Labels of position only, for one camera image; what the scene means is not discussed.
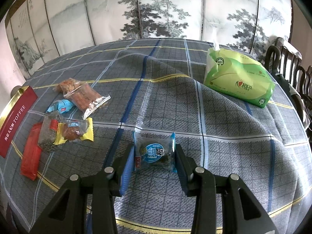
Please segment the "clear brown snack packet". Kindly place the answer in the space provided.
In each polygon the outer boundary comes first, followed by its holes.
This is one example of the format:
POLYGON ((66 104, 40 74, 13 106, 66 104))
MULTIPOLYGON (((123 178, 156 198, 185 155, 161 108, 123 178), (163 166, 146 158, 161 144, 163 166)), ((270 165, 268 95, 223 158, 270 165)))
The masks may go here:
POLYGON ((64 97, 82 112, 83 120, 87 119, 111 99, 110 95, 102 96, 99 94, 88 83, 82 83, 77 89, 67 93, 64 97))

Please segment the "yellow cake snack packet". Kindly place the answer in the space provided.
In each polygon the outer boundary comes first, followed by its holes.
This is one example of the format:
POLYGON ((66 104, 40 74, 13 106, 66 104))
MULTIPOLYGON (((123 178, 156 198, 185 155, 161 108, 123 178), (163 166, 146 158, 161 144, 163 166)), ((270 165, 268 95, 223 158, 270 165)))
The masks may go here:
POLYGON ((69 121, 58 123, 54 145, 61 145, 67 141, 94 141, 93 119, 88 117, 83 121, 69 121))

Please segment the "teal wrapped candy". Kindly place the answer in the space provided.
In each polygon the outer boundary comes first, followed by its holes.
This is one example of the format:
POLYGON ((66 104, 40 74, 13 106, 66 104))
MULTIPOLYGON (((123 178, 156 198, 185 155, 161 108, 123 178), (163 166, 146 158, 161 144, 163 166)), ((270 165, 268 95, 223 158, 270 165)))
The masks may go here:
POLYGON ((74 104, 67 100, 61 99, 54 101, 47 109, 47 113, 58 111, 60 114, 69 112, 74 107, 74 104))

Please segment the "blue seaweed snack packet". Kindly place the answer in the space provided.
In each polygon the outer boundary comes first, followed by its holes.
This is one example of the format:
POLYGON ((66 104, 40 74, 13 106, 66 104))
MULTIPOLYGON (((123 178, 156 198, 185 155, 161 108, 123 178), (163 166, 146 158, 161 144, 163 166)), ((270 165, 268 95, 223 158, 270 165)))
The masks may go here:
POLYGON ((175 133, 172 133, 168 138, 149 138, 133 132, 135 148, 134 170, 165 168, 166 170, 176 172, 175 137, 175 133))

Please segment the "dark sesame bar packet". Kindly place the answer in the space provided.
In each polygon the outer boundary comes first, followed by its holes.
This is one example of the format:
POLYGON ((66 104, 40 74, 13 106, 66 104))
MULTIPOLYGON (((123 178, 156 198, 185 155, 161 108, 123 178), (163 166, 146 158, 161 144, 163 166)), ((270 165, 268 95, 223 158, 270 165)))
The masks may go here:
POLYGON ((57 137, 58 124, 63 121, 63 116, 58 111, 51 112, 44 117, 38 140, 38 145, 44 152, 51 153, 58 149, 54 142, 57 137))

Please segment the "painted folding screen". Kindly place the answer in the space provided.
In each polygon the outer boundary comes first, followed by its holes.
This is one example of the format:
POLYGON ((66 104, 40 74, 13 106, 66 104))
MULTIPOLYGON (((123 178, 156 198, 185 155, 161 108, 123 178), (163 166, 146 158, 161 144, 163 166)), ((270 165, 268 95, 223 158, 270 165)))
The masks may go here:
POLYGON ((289 39, 292 6, 291 0, 16 0, 4 25, 29 78, 67 53, 148 37, 218 42, 263 61, 276 37, 289 39))

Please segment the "round grey stone disc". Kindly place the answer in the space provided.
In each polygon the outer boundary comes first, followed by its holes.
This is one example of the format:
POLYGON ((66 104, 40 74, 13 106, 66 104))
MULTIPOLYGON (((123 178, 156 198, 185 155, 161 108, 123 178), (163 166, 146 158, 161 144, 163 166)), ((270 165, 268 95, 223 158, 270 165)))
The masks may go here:
POLYGON ((11 98, 14 97, 14 95, 19 91, 19 89, 20 89, 21 87, 22 87, 22 86, 15 86, 15 87, 11 90, 11 93, 10 93, 11 98))

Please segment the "dark wooden chair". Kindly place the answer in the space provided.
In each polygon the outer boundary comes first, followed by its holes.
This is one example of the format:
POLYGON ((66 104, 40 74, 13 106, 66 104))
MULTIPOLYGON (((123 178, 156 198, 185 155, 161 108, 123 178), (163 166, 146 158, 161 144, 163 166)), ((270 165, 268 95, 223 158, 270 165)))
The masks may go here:
POLYGON ((306 89, 311 83, 311 74, 301 63, 301 53, 288 41, 277 37, 267 49, 264 67, 284 90, 304 129, 311 134, 311 97, 306 89))

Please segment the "clear peanut snack packet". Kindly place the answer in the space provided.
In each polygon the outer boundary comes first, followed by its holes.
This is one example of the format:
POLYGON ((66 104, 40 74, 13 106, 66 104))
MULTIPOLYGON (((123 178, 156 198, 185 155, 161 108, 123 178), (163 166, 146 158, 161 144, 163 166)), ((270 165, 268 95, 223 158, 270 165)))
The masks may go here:
POLYGON ((54 91, 66 95, 77 89, 82 83, 76 79, 68 78, 54 87, 54 91))

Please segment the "green tissue pack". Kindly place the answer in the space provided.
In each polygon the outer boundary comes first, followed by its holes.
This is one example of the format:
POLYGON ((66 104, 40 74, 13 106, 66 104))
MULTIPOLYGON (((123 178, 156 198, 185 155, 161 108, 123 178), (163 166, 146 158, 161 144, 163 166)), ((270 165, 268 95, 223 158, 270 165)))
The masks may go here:
POLYGON ((275 88, 261 63, 219 45, 207 50, 204 85, 260 108, 267 105, 275 88))

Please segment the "red toffee box lid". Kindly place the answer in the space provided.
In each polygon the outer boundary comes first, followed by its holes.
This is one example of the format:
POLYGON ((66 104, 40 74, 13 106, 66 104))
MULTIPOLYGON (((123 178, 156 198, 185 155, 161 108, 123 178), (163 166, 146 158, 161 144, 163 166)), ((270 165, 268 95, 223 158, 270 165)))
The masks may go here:
POLYGON ((10 143, 23 121, 28 110, 36 102, 38 96, 31 86, 23 86, 17 90, 1 113, 0 154, 5 158, 10 143))

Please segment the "red snack packet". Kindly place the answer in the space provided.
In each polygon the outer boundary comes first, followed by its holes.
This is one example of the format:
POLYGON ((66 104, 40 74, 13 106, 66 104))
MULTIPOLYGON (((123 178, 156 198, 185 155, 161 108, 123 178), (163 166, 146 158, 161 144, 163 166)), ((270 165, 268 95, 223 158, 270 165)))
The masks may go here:
POLYGON ((21 163, 21 175, 34 181, 37 177, 42 149, 38 145, 42 123, 32 126, 27 138, 21 163))

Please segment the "grey plaid tablecloth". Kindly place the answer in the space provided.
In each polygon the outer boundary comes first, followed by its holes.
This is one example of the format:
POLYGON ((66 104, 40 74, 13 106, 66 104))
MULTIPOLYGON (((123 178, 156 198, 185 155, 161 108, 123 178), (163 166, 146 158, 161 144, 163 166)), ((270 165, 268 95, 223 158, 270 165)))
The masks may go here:
POLYGON ((210 44, 146 39, 101 44, 55 58, 26 85, 38 100, 1 159, 1 213, 30 230, 72 174, 96 174, 121 156, 134 130, 146 137, 175 133, 184 153, 213 174, 238 174, 279 233, 293 233, 311 205, 311 149, 301 120, 276 86, 265 108, 222 95, 203 84, 210 44), (21 175, 32 126, 62 94, 68 78, 88 82, 110 100, 96 110, 94 140, 68 142, 42 153, 39 176, 21 175))

